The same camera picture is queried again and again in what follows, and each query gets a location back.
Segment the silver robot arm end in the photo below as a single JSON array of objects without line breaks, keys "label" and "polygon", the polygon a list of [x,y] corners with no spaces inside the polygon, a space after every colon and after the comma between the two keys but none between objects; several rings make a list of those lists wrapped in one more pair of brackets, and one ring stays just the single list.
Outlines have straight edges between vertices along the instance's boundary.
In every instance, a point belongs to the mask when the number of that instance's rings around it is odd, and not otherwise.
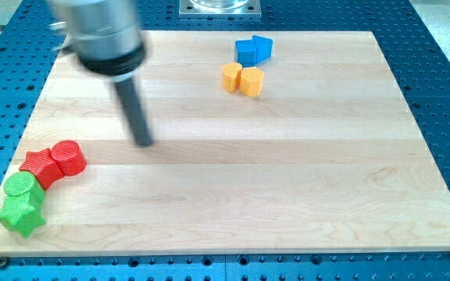
[{"label": "silver robot arm end", "polygon": [[145,38],[131,0],[50,0],[66,25],[70,46],[80,63],[115,82],[133,76],[145,60]]}]

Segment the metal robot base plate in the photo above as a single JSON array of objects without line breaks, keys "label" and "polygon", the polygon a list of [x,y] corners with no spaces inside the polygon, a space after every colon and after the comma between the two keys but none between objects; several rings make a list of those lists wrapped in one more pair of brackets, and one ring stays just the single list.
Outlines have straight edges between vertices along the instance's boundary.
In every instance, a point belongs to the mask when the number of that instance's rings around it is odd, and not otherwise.
[{"label": "metal robot base plate", "polygon": [[179,15],[202,16],[261,16],[260,0],[180,0]]}]

